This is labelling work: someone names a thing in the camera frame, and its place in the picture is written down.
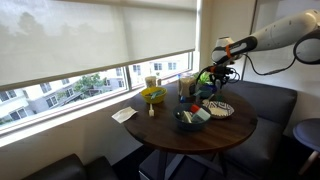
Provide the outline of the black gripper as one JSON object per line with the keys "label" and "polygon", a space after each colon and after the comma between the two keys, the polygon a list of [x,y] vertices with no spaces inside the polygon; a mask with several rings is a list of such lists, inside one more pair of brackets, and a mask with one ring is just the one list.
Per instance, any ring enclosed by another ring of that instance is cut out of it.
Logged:
{"label": "black gripper", "polygon": [[226,66],[217,66],[214,65],[209,68],[210,72],[210,81],[213,84],[217,82],[220,83],[220,86],[225,85],[229,80],[229,75],[233,73],[233,70]]}

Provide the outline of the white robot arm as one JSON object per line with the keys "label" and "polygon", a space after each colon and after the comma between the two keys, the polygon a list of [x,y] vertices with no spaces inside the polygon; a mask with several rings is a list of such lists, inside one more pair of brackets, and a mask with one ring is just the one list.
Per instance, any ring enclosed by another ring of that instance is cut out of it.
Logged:
{"label": "white robot arm", "polygon": [[253,34],[234,42],[230,37],[216,41],[211,59],[214,64],[205,68],[210,81],[224,85],[232,70],[227,65],[250,51],[273,50],[294,45],[294,59],[303,64],[320,64],[320,12],[305,10],[271,23]]}

